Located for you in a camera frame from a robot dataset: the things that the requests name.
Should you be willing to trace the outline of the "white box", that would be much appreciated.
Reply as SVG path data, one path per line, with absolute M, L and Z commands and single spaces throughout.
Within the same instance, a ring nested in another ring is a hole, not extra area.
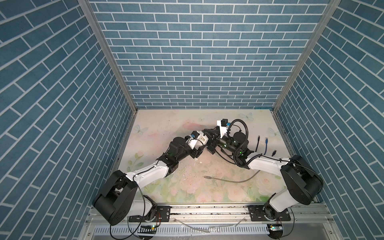
M 198 149 L 208 143 L 209 138 L 202 131 L 193 131 L 188 140 L 188 146 L 191 149 Z

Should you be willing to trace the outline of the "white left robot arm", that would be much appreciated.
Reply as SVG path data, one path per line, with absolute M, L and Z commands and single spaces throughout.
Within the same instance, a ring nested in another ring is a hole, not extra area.
M 93 199 L 93 207 L 111 226 L 132 216 L 140 216 L 142 221 L 153 220 L 157 203 L 145 196 L 142 188 L 171 175 L 179 162 L 193 152 L 190 142 L 191 138 L 176 137 L 152 165 L 129 173 L 113 172 Z

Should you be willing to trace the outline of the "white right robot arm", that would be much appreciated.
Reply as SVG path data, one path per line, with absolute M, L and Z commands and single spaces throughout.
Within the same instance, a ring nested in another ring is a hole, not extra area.
M 284 180 L 286 188 L 272 194 L 265 203 L 266 214 L 281 213 L 296 204 L 309 205 L 323 189 L 323 179 L 301 156 L 269 157 L 248 149 L 248 143 L 246 135 L 238 132 L 232 137 L 223 134 L 218 146 L 233 154 L 237 166 L 270 173 Z

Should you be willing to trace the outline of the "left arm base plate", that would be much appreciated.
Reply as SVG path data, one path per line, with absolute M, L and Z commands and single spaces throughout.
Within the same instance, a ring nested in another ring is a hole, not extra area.
M 171 206 L 157 206 L 152 207 L 150 211 L 143 216 L 130 216 L 130 223 L 139 223 L 139 222 L 169 222 L 171 215 Z

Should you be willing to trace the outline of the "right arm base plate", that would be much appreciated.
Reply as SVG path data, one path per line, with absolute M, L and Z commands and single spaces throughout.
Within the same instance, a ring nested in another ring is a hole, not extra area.
M 248 205 L 247 209 L 252 222 L 291 221 L 291 216 L 287 209 L 282 212 L 277 212 L 269 205 Z

